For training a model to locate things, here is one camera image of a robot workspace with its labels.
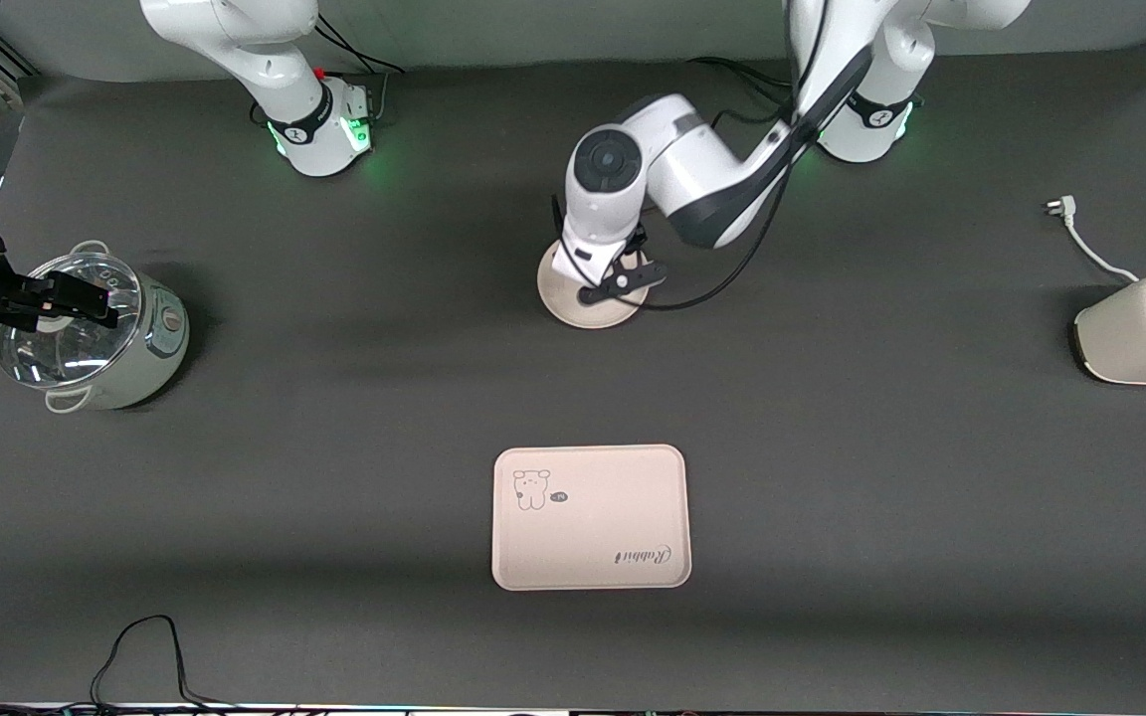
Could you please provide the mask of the round beige plate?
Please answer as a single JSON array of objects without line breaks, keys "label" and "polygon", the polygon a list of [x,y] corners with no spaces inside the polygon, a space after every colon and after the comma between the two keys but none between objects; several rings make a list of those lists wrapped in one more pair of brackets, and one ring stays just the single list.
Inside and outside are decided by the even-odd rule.
[{"label": "round beige plate", "polygon": [[[574,329],[601,330],[618,326],[619,323],[631,318],[638,310],[631,305],[620,302],[614,298],[604,298],[596,302],[582,302],[581,291],[586,288],[581,280],[568,280],[563,273],[555,272],[556,258],[563,257],[564,251],[559,246],[559,241],[554,242],[545,250],[544,259],[537,263],[537,296],[544,302],[547,312],[565,325]],[[617,273],[619,270],[631,272],[652,263],[643,251],[619,257],[610,268],[602,275],[601,288],[619,288]],[[638,288],[631,293],[625,294],[628,302],[643,302],[649,296],[649,288]]]}]

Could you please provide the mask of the aluminium frame rail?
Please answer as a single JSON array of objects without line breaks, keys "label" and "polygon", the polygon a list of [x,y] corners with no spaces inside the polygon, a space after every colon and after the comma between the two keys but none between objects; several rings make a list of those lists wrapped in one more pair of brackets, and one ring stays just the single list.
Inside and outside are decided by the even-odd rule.
[{"label": "aluminium frame rail", "polygon": [[0,79],[3,82],[18,82],[19,79],[40,77],[41,69],[28,60],[17,47],[0,36]]}]

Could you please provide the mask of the pale green electric cooking pot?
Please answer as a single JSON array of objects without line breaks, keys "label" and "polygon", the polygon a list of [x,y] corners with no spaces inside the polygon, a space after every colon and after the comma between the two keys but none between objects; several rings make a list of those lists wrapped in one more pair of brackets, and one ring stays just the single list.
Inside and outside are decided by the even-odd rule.
[{"label": "pale green electric cooking pot", "polygon": [[[83,242],[69,254],[81,251],[113,257],[104,242]],[[149,273],[128,265],[141,280],[142,308],[136,335],[104,370],[65,387],[44,390],[52,414],[117,411],[144,402],[176,373],[190,340],[190,322],[182,299]]]}]

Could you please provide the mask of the glass pot lid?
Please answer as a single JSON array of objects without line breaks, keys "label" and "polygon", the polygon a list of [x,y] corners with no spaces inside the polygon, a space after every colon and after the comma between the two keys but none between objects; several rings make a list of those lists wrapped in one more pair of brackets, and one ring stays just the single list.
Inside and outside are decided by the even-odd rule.
[{"label": "glass pot lid", "polygon": [[119,258],[81,251],[41,265],[31,277],[60,272],[107,291],[115,326],[84,318],[41,318],[36,331],[0,325],[0,367],[15,381],[52,390],[89,379],[119,357],[136,335],[144,302],[141,280]]}]

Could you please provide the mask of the beige rectangular rabbit print tray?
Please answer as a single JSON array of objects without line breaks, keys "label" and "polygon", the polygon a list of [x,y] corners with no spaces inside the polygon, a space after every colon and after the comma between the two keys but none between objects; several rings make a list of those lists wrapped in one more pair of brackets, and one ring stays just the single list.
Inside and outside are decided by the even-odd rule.
[{"label": "beige rectangular rabbit print tray", "polygon": [[494,462],[490,573],[502,589],[672,589],[691,568],[676,447],[521,447]]}]

